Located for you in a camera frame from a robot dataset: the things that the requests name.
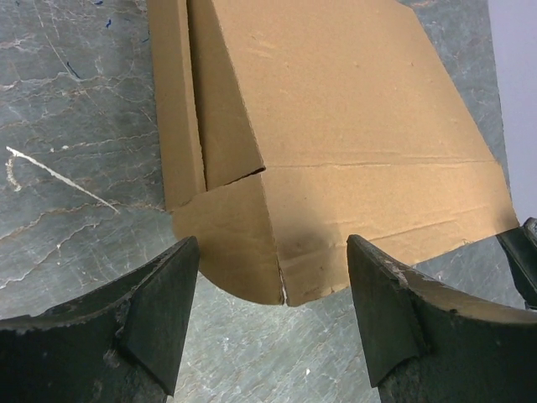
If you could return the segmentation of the cardboard box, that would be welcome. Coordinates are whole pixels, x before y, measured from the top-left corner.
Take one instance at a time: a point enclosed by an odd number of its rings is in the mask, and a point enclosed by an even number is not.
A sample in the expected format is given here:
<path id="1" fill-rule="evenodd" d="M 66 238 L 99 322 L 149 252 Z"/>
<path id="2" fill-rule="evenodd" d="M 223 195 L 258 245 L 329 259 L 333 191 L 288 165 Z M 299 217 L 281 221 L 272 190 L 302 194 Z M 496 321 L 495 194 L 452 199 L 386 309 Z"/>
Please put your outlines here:
<path id="1" fill-rule="evenodd" d="M 150 1 L 165 206 L 215 286 L 300 306 L 357 234 L 414 265 L 518 226 L 502 166 L 397 1 Z"/>

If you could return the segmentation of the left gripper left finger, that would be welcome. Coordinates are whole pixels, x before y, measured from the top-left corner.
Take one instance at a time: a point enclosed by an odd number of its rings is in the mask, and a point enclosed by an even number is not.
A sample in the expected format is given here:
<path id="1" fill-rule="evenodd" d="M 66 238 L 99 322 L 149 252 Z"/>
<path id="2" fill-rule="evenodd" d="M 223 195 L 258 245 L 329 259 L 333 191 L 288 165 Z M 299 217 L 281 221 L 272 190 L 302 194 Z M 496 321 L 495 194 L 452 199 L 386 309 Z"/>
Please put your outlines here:
<path id="1" fill-rule="evenodd" d="M 168 397 L 200 262 L 194 237 L 42 314 L 1 322 L 3 397 Z"/>

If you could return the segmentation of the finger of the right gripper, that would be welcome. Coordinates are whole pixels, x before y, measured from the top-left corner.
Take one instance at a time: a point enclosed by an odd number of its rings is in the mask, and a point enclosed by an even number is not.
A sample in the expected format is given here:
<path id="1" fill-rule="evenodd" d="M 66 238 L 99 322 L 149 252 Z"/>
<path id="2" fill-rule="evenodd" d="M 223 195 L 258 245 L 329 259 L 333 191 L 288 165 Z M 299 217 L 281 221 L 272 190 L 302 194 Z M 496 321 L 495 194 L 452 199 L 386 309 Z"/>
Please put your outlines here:
<path id="1" fill-rule="evenodd" d="M 537 248 L 536 219 L 528 218 L 518 228 L 500 233 L 497 239 L 506 254 L 508 265 L 518 293 L 525 307 L 537 307 Z"/>

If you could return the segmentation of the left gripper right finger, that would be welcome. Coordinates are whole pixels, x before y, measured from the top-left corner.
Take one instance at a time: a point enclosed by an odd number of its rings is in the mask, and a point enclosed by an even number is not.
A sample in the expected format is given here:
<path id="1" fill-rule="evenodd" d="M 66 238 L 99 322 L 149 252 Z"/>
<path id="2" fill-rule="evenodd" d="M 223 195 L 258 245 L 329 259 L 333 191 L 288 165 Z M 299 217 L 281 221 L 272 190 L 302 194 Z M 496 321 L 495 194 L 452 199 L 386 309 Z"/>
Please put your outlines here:
<path id="1" fill-rule="evenodd" d="M 358 235 L 347 262 L 373 388 L 535 388 L 535 312 L 454 289 Z"/>

